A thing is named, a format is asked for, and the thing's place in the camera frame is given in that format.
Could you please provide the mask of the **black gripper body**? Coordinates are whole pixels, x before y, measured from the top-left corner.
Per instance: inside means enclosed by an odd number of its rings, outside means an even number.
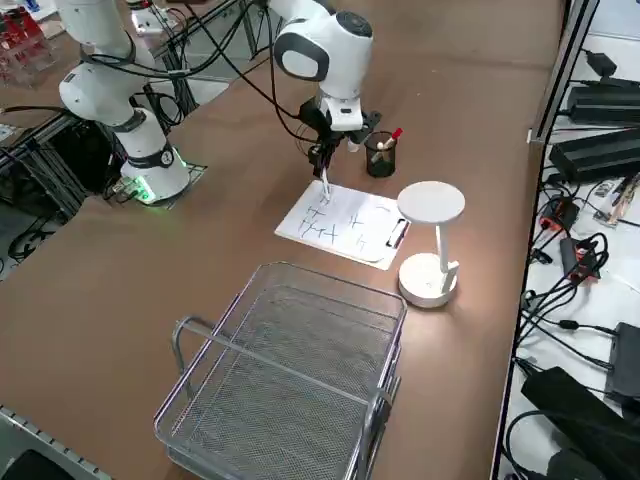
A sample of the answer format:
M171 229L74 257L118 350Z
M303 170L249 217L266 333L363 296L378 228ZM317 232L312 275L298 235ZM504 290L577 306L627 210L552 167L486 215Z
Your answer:
M310 98L299 107L298 119L316 133L315 144L323 144L323 140L332 129L332 118L329 111L323 113L316 98Z

